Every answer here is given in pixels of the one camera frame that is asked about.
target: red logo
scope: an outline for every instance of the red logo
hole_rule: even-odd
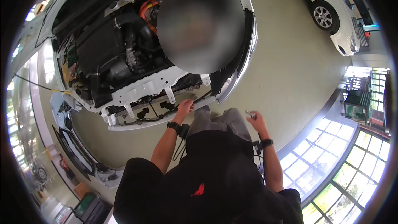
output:
[[[202,183],[199,186],[199,189],[195,192],[195,194],[192,194],[191,196],[193,196],[193,195],[203,195],[204,192],[205,192],[205,184]]]

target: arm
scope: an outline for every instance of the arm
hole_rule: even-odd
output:
[[[173,121],[181,125],[189,112],[192,112],[195,105],[193,100],[186,99],[178,106],[177,114]],[[163,174],[166,174],[167,168],[172,161],[173,152],[176,148],[177,132],[173,128],[167,128],[160,141],[152,153],[151,162],[153,162]]]
[[[254,112],[257,114],[257,119],[254,120],[252,118],[246,118],[248,122],[254,127],[254,129],[260,135],[261,140],[271,139],[269,132],[267,130],[266,121],[264,117],[261,116],[259,112]],[[272,145],[266,147],[264,149],[264,164],[265,164],[265,180],[267,182],[267,187],[280,192],[283,190],[283,174],[282,167],[279,162],[278,157],[276,156],[275,148]]]

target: man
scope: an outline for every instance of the man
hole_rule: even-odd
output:
[[[282,169],[266,122],[247,118],[264,140],[265,181],[254,161],[243,118],[232,108],[211,119],[209,107],[195,112],[186,139],[187,155],[167,172],[178,127],[194,109],[179,106],[151,161],[127,162],[116,193],[114,216],[123,223],[302,223],[300,195],[283,189]]]

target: epoxy floor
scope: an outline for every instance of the epoxy floor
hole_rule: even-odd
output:
[[[221,105],[211,103],[210,108],[222,113],[236,107],[242,115],[245,110],[261,112],[278,150],[323,107],[351,58],[341,56],[329,34],[316,27],[307,0],[251,1],[259,36],[253,60],[230,97]],[[198,96],[207,91],[205,87],[200,90]],[[46,98],[41,99],[43,107],[48,103]],[[187,123],[192,121],[192,116],[187,117]],[[98,159],[112,167],[121,167],[132,157],[150,159],[166,129],[164,123],[134,131],[109,131],[102,117],[86,110],[72,119],[82,141]],[[257,133],[247,124],[252,139],[257,140]],[[172,162],[169,169],[176,164]],[[108,190],[95,182],[82,181],[113,202],[116,189]]]

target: wheel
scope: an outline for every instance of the wheel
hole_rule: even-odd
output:
[[[42,168],[39,169],[39,177],[42,179],[46,179],[47,177],[47,173]]]
[[[317,0],[312,3],[311,16],[318,28],[329,31],[331,34],[334,34],[340,27],[340,20],[336,11],[324,1]]]

